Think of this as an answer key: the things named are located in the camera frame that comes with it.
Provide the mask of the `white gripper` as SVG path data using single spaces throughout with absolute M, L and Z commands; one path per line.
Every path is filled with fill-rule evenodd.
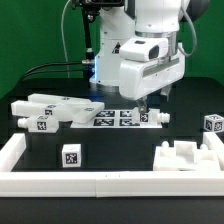
M 185 57 L 178 53 L 167 63 L 136 62 L 123 60 L 119 72 L 119 92 L 122 97 L 137 100 L 140 114 L 148 112 L 145 96 L 161 89 L 160 96 L 169 100 L 172 83 L 180 80 L 185 72 Z

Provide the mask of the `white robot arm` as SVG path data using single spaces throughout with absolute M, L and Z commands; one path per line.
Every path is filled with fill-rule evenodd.
M 210 0 L 124 0 L 100 10 L 100 51 L 90 83 L 104 91 L 118 91 L 147 111 L 147 96 L 165 94 L 185 72 L 192 54 L 176 40 L 181 22 L 192 24 Z

